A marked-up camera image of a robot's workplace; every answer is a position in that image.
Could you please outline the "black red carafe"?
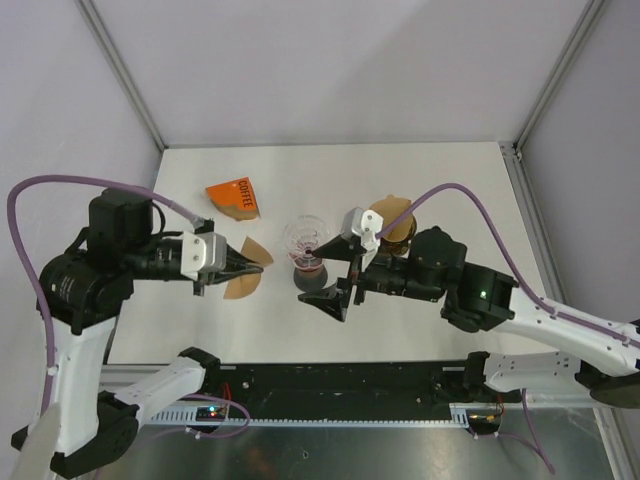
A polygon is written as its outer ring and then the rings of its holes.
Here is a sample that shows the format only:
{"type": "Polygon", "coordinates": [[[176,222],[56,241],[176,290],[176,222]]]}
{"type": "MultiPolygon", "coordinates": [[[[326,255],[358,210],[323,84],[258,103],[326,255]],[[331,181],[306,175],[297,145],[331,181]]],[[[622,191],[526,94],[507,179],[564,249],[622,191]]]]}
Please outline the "black red carafe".
{"type": "Polygon", "coordinates": [[[295,268],[293,281],[300,291],[305,293],[313,292],[325,287],[328,281],[328,273],[323,264],[319,264],[310,270],[295,268]]]}

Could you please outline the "brown paper coffee filter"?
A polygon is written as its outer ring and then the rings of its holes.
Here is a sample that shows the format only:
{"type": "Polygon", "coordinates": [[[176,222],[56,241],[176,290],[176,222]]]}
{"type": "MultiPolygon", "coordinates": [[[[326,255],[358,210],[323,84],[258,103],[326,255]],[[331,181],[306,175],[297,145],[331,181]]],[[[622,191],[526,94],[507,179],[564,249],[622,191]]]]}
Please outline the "brown paper coffee filter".
{"type": "MultiPolygon", "coordinates": [[[[403,197],[387,195],[385,198],[370,205],[370,209],[378,213],[383,218],[383,229],[386,230],[399,216],[401,216],[410,206],[412,201],[403,197]]],[[[407,226],[415,219],[413,215],[405,217],[393,229],[386,233],[383,238],[389,238],[390,234],[398,227],[407,226]]]]}

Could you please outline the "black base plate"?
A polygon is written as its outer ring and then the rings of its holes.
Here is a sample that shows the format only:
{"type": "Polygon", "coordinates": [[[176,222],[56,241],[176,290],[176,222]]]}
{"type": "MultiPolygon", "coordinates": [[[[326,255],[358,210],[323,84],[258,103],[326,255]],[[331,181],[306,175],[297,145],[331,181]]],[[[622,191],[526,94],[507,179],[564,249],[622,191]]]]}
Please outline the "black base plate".
{"type": "Polygon", "coordinates": [[[432,419],[451,404],[518,404],[519,389],[485,385],[476,360],[236,364],[209,370],[197,391],[258,417],[432,419]]]}

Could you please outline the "clear glass dripper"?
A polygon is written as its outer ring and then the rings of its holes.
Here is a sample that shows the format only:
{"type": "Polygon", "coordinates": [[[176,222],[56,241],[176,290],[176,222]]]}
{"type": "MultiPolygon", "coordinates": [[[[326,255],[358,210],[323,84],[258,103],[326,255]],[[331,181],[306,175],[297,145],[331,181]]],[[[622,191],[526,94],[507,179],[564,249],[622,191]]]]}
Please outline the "clear glass dripper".
{"type": "Polygon", "coordinates": [[[313,271],[323,263],[322,259],[313,255],[313,251],[329,240],[329,230],[321,218],[301,215],[286,225],[282,240],[294,267],[301,271],[313,271]]]}

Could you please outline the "orange coffee filter box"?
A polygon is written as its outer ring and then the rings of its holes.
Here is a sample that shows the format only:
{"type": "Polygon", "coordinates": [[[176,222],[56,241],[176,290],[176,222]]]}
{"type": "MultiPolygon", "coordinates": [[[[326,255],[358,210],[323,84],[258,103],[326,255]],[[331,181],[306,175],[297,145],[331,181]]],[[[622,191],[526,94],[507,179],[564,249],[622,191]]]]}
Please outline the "orange coffee filter box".
{"type": "Polygon", "coordinates": [[[236,221],[255,220],[260,216],[257,197],[248,177],[206,187],[205,193],[218,211],[236,221]]]}

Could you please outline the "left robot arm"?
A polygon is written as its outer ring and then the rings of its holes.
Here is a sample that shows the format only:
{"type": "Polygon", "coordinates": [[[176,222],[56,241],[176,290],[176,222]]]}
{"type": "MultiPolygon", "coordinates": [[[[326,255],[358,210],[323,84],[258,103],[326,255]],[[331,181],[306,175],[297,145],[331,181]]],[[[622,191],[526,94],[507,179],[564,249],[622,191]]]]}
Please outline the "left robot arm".
{"type": "Polygon", "coordinates": [[[42,270],[37,308],[52,319],[52,400],[59,430],[46,476],[74,479],[108,465],[130,448],[152,417],[191,395],[207,400],[221,387],[219,359],[199,348],[115,392],[99,388],[116,319],[137,280],[189,281],[205,287],[262,267],[215,233],[207,220],[193,232],[155,228],[160,209],[139,194],[109,188],[89,204],[89,223],[65,252],[42,270]]]}

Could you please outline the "dark green dripper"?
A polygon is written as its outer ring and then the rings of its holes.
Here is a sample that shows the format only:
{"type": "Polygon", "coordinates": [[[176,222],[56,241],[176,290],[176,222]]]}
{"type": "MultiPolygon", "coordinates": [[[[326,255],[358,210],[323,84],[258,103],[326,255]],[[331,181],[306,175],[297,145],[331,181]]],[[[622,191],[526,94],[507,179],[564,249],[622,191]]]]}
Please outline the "dark green dripper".
{"type": "Polygon", "coordinates": [[[405,255],[417,230],[417,221],[413,219],[407,226],[398,227],[389,238],[381,240],[381,251],[392,256],[405,255]]]}

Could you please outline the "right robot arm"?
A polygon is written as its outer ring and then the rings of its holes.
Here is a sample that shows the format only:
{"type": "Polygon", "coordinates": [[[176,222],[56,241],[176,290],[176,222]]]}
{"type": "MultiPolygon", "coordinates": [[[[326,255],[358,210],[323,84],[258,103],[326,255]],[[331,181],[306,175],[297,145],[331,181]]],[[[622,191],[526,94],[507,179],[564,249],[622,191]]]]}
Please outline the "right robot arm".
{"type": "Polygon", "coordinates": [[[437,303],[440,317],[465,333],[509,333],[552,347],[547,354],[506,358],[480,354],[481,366],[461,376],[462,391],[473,401],[495,391],[568,387],[608,406],[639,406],[638,323],[586,314],[537,295],[513,275],[470,263],[466,246],[439,227],[415,234],[405,256],[378,254],[369,264],[362,248],[343,236],[314,253],[348,262],[348,273],[298,299],[339,322],[349,306],[379,293],[437,303]]]}

